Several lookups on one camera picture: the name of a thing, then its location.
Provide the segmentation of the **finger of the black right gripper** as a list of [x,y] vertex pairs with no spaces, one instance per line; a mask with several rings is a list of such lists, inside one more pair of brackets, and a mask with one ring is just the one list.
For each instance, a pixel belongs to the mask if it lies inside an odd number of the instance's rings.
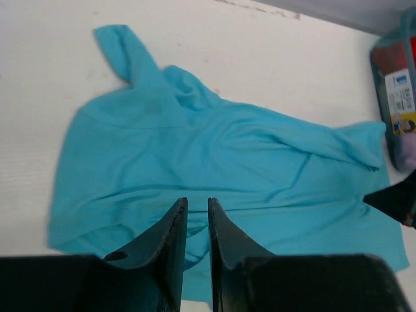
[[415,227],[415,172],[403,181],[367,194],[363,202],[402,225]]

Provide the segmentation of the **turquoise t shirt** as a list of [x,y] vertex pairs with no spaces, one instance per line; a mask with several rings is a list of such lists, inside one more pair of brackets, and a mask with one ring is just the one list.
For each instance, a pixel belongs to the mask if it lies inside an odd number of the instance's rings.
[[48,246],[104,257],[188,200],[182,297],[212,299],[207,200],[277,255],[373,254],[409,267],[400,225],[363,202],[388,186],[385,125],[331,128],[219,97],[160,69],[125,25],[94,30],[127,86],[90,100],[66,132]]

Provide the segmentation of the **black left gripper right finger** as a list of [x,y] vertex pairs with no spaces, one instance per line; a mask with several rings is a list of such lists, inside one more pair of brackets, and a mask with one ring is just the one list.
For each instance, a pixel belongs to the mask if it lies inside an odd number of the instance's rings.
[[214,311],[411,311],[374,255],[274,255],[208,201]]

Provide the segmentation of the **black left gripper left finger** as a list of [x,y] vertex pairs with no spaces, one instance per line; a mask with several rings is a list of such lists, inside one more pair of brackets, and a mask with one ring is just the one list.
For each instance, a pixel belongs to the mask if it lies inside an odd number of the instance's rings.
[[1,258],[2,311],[179,311],[188,202],[100,259],[94,255]]

